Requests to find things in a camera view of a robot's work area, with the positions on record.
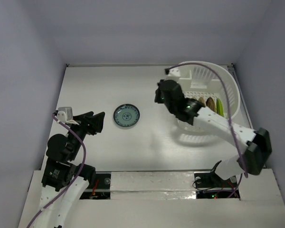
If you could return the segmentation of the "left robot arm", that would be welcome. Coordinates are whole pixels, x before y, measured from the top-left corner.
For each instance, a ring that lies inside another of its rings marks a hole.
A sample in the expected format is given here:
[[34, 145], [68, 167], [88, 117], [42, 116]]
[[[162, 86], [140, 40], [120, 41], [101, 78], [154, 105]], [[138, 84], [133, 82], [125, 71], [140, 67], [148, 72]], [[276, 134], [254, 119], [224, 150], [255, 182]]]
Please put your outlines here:
[[63, 228], [85, 189], [95, 184], [95, 167], [87, 165], [87, 135], [100, 133], [105, 113], [90, 111], [73, 116], [71, 107], [61, 107], [53, 120], [67, 129], [55, 134], [47, 144], [47, 162], [42, 176], [41, 197], [34, 228]]

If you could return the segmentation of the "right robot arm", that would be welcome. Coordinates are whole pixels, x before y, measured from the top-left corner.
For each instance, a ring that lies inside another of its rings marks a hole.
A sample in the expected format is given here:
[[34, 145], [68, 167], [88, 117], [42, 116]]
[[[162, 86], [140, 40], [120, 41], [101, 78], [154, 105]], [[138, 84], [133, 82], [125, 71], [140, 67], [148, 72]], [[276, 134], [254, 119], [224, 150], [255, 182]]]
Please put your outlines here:
[[226, 119], [204, 106], [202, 102], [186, 98], [181, 86], [174, 80], [158, 82], [154, 101], [164, 104], [178, 120], [223, 139], [233, 145], [238, 154], [218, 161], [209, 172], [209, 181], [214, 186], [240, 174], [258, 176], [272, 153], [268, 130], [245, 128]]

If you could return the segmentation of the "cream floral plate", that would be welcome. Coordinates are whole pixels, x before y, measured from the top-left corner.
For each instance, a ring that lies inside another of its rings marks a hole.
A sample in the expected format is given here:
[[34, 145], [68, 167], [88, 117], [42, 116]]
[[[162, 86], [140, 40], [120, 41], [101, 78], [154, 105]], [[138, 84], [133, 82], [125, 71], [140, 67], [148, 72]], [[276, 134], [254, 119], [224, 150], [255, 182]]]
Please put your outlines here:
[[201, 102], [201, 103], [202, 103], [203, 107], [205, 107], [205, 106], [206, 106], [206, 102], [205, 102], [205, 100], [204, 100], [204, 98], [203, 98], [203, 97], [200, 97], [200, 98], [199, 98], [199, 102]]

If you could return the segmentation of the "blue patterned plate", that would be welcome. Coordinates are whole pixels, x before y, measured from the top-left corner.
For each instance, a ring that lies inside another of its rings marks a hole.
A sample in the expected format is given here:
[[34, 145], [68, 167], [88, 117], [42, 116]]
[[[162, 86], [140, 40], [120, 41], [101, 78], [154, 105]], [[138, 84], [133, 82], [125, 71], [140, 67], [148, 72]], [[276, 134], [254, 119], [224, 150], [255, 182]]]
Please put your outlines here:
[[130, 128], [140, 120], [140, 111], [133, 104], [122, 104], [115, 109], [113, 120], [119, 127]]

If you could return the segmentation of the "brown and yellow patterned plate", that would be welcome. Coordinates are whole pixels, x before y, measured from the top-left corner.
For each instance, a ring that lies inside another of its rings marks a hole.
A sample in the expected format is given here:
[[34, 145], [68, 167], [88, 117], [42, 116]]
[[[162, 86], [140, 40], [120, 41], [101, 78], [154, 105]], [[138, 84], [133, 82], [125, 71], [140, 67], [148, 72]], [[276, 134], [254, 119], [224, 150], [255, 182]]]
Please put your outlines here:
[[213, 112], [217, 112], [216, 111], [216, 103], [215, 103], [215, 100], [212, 98], [212, 97], [209, 97], [207, 100], [206, 100], [206, 106], [211, 109]]

